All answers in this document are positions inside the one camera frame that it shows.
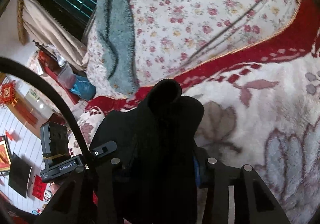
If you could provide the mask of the red Chinese knot decoration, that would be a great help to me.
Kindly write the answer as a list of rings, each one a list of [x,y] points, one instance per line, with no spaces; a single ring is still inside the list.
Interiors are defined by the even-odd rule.
[[[16,97],[15,86],[16,86],[16,81],[11,81],[11,82],[1,84],[1,94],[0,94],[1,108],[4,108],[8,104],[11,104],[12,106],[16,106],[18,99]]]

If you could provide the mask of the black pants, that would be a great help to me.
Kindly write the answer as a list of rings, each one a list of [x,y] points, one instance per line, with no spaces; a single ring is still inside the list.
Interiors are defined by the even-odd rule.
[[[108,141],[124,165],[116,195],[122,217],[130,223],[195,223],[197,188],[195,133],[203,105],[182,95],[175,80],[158,82],[129,112],[110,112],[91,141]]]

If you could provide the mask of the blue plastic bag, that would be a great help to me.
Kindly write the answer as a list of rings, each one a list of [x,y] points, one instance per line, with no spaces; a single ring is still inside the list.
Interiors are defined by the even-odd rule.
[[[94,97],[96,88],[86,77],[75,75],[75,81],[70,91],[81,99],[89,101]]]

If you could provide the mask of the beige curtain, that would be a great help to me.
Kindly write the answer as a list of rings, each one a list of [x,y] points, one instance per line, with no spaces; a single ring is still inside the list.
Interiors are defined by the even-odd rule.
[[[88,64],[87,47],[71,35],[37,0],[17,0],[17,31],[22,45],[33,36],[39,43],[52,45],[77,70]]]

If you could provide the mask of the red white floral blanket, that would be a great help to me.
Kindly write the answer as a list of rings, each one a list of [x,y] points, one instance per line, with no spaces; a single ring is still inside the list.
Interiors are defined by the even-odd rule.
[[[196,143],[223,163],[250,164],[291,223],[319,209],[319,6],[296,0],[270,38],[179,74],[204,106]]]

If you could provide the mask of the teal fleece jacket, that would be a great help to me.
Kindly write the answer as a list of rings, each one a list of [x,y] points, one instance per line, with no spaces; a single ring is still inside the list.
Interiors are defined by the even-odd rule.
[[[111,86],[130,96],[139,84],[135,73],[135,29],[129,0],[98,0],[95,12],[98,41]]]

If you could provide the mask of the white floral quilt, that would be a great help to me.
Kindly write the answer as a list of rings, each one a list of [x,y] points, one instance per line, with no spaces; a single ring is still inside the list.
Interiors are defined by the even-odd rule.
[[[139,88],[267,39],[288,25],[298,9],[296,0],[129,1]],[[107,79],[95,14],[88,53],[87,77],[97,96],[127,97],[117,92]]]

